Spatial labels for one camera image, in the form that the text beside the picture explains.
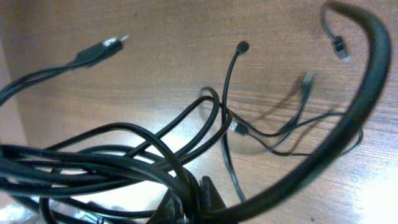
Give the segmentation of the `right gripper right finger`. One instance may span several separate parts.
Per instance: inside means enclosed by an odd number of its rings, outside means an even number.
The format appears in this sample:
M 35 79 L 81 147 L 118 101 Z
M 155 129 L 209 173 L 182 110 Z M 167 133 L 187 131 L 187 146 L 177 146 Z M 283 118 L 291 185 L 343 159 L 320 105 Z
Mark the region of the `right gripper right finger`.
M 218 193 L 213 181 L 210 177 L 203 176 L 200 181 L 201 215 L 224 208 L 226 208 L 226 204 Z

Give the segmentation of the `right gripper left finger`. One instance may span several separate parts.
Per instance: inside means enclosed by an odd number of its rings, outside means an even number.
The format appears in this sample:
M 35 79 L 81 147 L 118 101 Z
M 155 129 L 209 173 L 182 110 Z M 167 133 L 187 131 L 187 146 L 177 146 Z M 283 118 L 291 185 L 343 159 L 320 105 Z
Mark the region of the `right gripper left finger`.
M 157 210 L 149 219 L 149 224 L 183 223 L 183 208 L 181 200 L 170 190 L 166 191 Z

